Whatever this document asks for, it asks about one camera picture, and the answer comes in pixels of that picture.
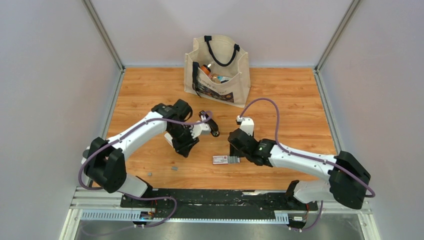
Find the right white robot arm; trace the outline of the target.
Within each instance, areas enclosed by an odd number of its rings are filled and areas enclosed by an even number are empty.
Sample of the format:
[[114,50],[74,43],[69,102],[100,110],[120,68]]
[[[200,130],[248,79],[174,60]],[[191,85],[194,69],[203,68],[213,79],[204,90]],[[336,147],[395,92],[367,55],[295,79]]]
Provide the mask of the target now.
[[232,154],[257,166],[287,168],[318,178],[290,183],[285,203],[293,210],[309,202],[328,200],[360,210],[365,198],[375,196],[369,187],[370,173],[350,152],[326,155],[280,147],[275,140],[256,140],[240,128],[229,134],[228,142]]

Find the black stapler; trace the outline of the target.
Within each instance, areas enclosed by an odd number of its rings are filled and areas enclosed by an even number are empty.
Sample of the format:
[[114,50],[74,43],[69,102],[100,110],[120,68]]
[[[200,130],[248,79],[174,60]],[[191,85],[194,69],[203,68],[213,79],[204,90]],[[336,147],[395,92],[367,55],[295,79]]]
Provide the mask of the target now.
[[199,112],[199,117],[200,117],[200,119],[203,121],[203,120],[206,120],[206,119],[208,119],[206,122],[205,122],[205,124],[209,127],[209,129],[210,129],[210,134],[213,136],[213,137],[219,137],[220,136],[220,131],[219,131],[219,126],[218,126],[218,124],[213,120],[213,118],[206,112],[206,111],[204,111],[204,110],[202,110],[202,111],[200,111]]

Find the white stapler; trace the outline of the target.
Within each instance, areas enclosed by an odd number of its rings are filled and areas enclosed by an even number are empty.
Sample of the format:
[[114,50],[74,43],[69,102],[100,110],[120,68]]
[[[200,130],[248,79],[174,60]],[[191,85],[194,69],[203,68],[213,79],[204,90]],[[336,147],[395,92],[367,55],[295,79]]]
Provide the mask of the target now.
[[169,133],[166,133],[165,135],[164,135],[164,137],[165,137],[165,139],[166,139],[166,141],[172,146],[172,147],[174,147],[174,145],[173,145],[173,137],[169,134]]

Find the staple box with staples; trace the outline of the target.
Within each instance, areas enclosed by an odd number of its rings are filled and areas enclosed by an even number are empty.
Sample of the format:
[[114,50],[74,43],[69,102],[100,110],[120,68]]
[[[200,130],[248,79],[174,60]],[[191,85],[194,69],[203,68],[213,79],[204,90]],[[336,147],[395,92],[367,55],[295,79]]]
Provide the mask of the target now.
[[239,164],[240,162],[241,160],[237,156],[216,155],[212,157],[213,165]]

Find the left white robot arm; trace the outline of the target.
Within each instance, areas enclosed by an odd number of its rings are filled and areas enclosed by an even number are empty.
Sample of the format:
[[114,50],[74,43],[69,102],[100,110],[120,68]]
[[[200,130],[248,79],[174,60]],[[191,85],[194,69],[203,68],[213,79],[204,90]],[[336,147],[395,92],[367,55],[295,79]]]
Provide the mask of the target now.
[[109,139],[95,138],[83,159],[79,174],[85,174],[108,193],[120,192],[132,196],[140,207],[153,201],[151,185],[129,174],[126,160],[153,137],[167,133],[175,152],[188,157],[199,142],[193,135],[193,123],[186,122],[193,115],[190,105],[179,99],[173,105],[159,103],[138,123]]

